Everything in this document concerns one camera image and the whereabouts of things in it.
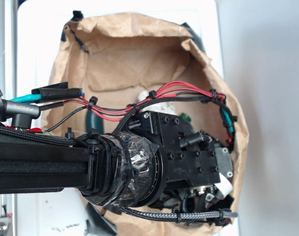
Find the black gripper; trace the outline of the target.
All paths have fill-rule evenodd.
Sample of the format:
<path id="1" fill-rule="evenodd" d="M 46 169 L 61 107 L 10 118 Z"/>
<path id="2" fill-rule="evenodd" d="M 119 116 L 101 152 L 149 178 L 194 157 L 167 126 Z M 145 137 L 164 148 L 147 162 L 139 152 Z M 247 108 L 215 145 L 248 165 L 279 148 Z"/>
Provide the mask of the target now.
<path id="1" fill-rule="evenodd" d="M 228 195 L 220 200 L 216 187 L 202 190 L 170 190 L 161 197 L 161 209 L 171 213 L 164 219 L 177 223 L 230 224 L 234 212 L 230 209 L 233 199 Z"/>

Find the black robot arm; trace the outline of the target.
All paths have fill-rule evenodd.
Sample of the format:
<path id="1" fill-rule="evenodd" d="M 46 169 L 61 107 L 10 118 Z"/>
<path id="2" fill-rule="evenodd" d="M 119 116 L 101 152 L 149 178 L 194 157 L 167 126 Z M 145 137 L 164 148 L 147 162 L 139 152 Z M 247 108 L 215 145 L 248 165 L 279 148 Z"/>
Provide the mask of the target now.
<path id="1" fill-rule="evenodd" d="M 237 217 L 232 176 L 229 149 L 179 116 L 144 112 L 118 133 L 78 138 L 0 126 L 0 194 L 75 188 L 139 218 L 223 226 Z"/>

